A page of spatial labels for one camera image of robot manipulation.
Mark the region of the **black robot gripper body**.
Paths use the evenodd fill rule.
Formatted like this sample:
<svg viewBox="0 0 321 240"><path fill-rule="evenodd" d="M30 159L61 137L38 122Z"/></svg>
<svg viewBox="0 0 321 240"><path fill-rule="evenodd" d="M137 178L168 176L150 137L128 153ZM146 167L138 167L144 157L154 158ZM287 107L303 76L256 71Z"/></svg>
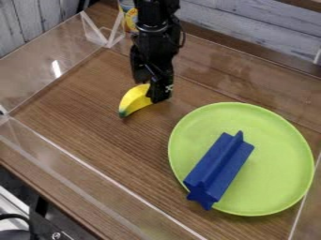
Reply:
<svg viewBox="0 0 321 240"><path fill-rule="evenodd" d="M134 0L138 10L137 30L132 37L130 56L140 55L149 68L173 68L172 60L182 48L181 22L176 12L180 0Z"/></svg>

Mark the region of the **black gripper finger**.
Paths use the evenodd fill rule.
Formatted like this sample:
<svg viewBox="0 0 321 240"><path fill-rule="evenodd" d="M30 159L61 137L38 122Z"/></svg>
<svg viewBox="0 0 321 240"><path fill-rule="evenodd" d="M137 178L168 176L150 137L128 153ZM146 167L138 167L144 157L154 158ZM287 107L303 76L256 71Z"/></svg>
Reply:
<svg viewBox="0 0 321 240"><path fill-rule="evenodd" d="M161 70L148 67L148 71L150 83L148 97L153 103L158 103L172 97L174 73L172 68Z"/></svg>
<svg viewBox="0 0 321 240"><path fill-rule="evenodd" d="M137 83L146 83L152 80L149 62L140 56L130 57L132 75Z"/></svg>

